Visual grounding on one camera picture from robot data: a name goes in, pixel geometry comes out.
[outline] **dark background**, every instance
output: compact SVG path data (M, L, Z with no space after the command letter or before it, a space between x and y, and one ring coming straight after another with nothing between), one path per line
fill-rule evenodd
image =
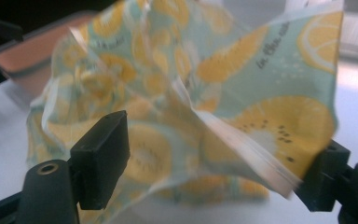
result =
M19 25L24 34L81 10L109 7L116 0L0 0L0 20ZM0 39L0 45L6 41Z

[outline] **fruit-patterned cloth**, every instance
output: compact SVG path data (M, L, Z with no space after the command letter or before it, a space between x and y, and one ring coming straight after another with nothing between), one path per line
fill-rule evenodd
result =
M28 118L28 162L68 159L102 116L127 110L131 157L104 211L286 196L329 143L341 2L248 30L194 0L128 0L73 29Z

